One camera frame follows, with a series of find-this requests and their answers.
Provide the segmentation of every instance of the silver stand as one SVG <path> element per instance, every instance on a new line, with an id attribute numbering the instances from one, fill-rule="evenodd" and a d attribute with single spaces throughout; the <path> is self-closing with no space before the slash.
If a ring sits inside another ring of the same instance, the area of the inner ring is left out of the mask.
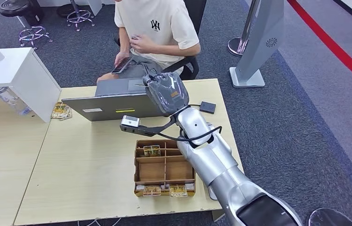
<path id="1" fill-rule="evenodd" d="M 257 11 L 258 17 L 253 25 Z M 259 68 L 277 50 L 283 40 L 283 17 L 283 0 L 260 1 L 260 3 L 259 0 L 252 1 L 241 39 L 229 41 L 230 52 L 236 56 L 242 55 L 237 67 L 229 69 L 235 88 L 265 85 Z"/>
<path id="2" fill-rule="evenodd" d="M 307 226 L 352 226 L 352 221 L 343 213 L 328 208 L 315 210 L 307 221 Z"/>
<path id="3" fill-rule="evenodd" d="M 241 57 L 247 47 L 249 41 L 249 34 L 252 29 L 252 22 L 255 18 L 255 13 L 258 10 L 260 0 L 252 0 L 251 7 L 249 7 L 247 21 L 244 26 L 244 31 L 242 32 L 241 38 L 231 39 L 227 43 L 227 47 L 231 54 Z"/>
<path id="4" fill-rule="evenodd" d="M 94 16 L 91 15 L 91 13 L 87 10 L 79 10 L 78 6 L 76 5 L 74 0 L 71 0 L 71 4 L 73 6 L 73 9 L 75 10 L 74 12 L 71 12 L 70 14 L 68 14 L 68 16 L 66 17 L 66 21 L 69 23 L 68 27 L 71 26 L 70 23 L 75 24 L 76 27 L 76 31 L 80 31 L 80 28 L 78 27 L 79 23 L 82 23 L 83 21 L 90 21 L 91 22 L 91 26 L 94 27 L 95 24 L 93 23 L 93 21 L 89 18 L 94 18 Z"/>
<path id="5" fill-rule="evenodd" d="M 35 46 L 34 42 L 36 39 L 39 39 L 41 37 L 47 37 L 49 42 L 52 42 L 53 40 L 49 37 L 49 33 L 46 31 L 45 27 L 42 26 L 30 26 L 26 19 L 23 16 L 18 16 L 18 20 L 21 22 L 21 24 L 25 27 L 20 33 L 19 33 L 19 44 L 21 47 L 25 46 L 25 41 L 28 43 L 30 42 L 32 45 L 32 48 L 34 50 L 37 50 L 38 48 Z"/>

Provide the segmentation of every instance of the light wood desk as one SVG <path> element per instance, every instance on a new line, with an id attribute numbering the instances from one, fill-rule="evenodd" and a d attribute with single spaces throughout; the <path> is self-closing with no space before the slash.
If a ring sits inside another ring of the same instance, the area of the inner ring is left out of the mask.
<path id="1" fill-rule="evenodd" d="M 185 85 L 191 104 L 216 104 L 214 115 L 203 114 L 207 121 L 223 126 L 222 135 L 241 167 L 217 80 L 187 81 Z M 61 98 L 92 97 L 95 90 L 65 88 Z M 71 119 L 50 123 L 15 225 L 220 209 L 199 177 L 193 197 L 136 197 L 134 148 L 136 140 L 149 137 L 121 132 L 120 120 L 90 122 L 75 111 L 72 114 Z M 164 117 L 141 120 L 146 126 L 166 122 Z M 177 136 L 178 131 L 173 125 L 164 133 Z"/>
<path id="2" fill-rule="evenodd" d="M 0 226 L 13 224 L 48 123 L 19 116 L 0 99 Z"/>

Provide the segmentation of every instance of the black cable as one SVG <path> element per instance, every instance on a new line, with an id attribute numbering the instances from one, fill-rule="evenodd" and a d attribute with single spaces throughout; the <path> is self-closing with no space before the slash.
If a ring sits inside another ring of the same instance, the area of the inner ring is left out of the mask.
<path id="1" fill-rule="evenodd" d="M 218 126 L 218 127 L 214 128 L 213 130 L 211 130 L 211 131 L 209 131 L 209 132 L 207 132 L 207 133 L 202 134 L 201 136 L 194 137 L 194 138 L 189 138 L 189 139 L 180 139 L 180 138 L 176 138 L 176 137 L 170 137 L 170 136 L 165 135 L 165 134 L 162 134 L 162 133 L 159 133 L 158 135 L 160 135 L 160 136 L 162 136 L 162 137 L 164 137 L 164 138 L 168 138 L 168 139 L 171 139 L 171 140 L 175 140 L 175 141 L 193 141 L 193 140 L 198 140 L 198 139 L 200 139 L 200 138 L 203 138 L 203 137 L 205 137 L 205 136 L 207 136 L 207 135 L 209 135 L 209 134 L 215 132 L 216 130 L 219 130 L 219 133 L 221 133 L 221 132 L 222 132 L 222 127 L 221 127 L 221 126 Z"/>

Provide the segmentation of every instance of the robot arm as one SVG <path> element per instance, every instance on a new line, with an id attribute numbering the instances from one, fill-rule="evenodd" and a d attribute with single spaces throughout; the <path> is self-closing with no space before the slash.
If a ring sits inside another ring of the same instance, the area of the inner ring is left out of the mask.
<path id="1" fill-rule="evenodd" d="M 146 75 L 143 80 L 148 96 L 171 120 L 163 127 L 148 128 L 140 126 L 139 119 L 124 116 L 122 131 L 153 136 L 176 123 L 181 129 L 175 138 L 177 147 L 204 184 L 212 188 L 233 226 L 302 226 L 288 204 L 251 182 L 238 168 L 219 131 L 189 107 L 188 93 L 177 74 Z"/>

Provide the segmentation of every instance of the white t-shirt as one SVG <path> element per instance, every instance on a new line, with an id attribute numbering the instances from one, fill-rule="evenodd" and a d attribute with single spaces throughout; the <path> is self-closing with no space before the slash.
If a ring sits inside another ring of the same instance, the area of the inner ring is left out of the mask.
<path id="1" fill-rule="evenodd" d="M 183 0 L 116 2 L 115 24 L 118 27 L 125 27 L 129 38 L 132 35 L 145 34 L 158 45 L 178 45 L 180 49 L 187 49 L 199 43 Z M 131 52 L 155 61 L 162 68 L 184 58 L 162 54 L 140 54 L 133 48 Z"/>

